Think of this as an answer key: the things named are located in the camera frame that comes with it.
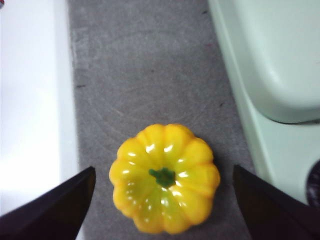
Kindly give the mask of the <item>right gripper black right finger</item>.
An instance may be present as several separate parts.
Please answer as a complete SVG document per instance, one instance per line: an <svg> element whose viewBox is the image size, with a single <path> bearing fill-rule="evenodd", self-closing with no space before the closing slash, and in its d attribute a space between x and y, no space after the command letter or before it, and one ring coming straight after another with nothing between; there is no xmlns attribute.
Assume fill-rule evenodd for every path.
<svg viewBox="0 0 320 240"><path fill-rule="evenodd" d="M254 240L318 240L320 211L249 172L233 167L237 204Z"/></svg>

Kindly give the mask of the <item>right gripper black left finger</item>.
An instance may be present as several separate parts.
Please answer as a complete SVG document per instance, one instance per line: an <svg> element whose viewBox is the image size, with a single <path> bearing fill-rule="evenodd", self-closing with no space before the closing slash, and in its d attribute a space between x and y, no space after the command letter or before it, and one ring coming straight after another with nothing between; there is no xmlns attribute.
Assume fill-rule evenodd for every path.
<svg viewBox="0 0 320 240"><path fill-rule="evenodd" d="M96 184L90 166L38 198L0 218L2 240L75 240Z"/></svg>

